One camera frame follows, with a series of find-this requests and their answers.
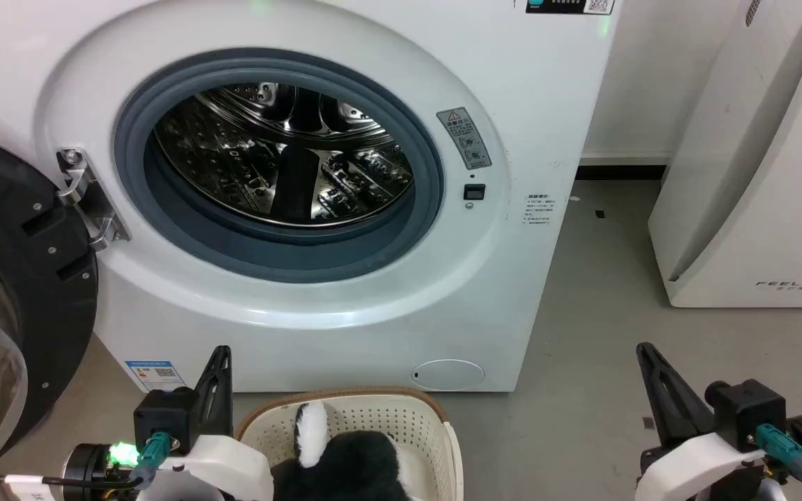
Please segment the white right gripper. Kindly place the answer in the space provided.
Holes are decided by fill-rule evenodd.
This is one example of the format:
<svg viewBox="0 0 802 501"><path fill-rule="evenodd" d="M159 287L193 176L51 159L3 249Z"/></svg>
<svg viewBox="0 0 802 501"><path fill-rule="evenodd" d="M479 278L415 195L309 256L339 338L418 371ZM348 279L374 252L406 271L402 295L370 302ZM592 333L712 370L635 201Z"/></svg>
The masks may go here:
<svg viewBox="0 0 802 501"><path fill-rule="evenodd" d="M644 472L637 500L686 500L766 454L757 448L741 452L711 434L713 413L652 343L639 343L636 357L660 447L675 447Z"/></svg>

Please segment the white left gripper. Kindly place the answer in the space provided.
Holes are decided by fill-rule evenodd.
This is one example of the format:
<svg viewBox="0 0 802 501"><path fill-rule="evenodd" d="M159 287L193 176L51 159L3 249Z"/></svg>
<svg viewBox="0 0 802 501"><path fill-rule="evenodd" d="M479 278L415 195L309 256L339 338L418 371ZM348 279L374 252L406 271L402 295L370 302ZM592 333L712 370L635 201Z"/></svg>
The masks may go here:
<svg viewBox="0 0 802 501"><path fill-rule="evenodd" d="M164 460L139 500L273 500L267 457L236 441L232 352L214 348L195 387L198 440L190 453Z"/></svg>

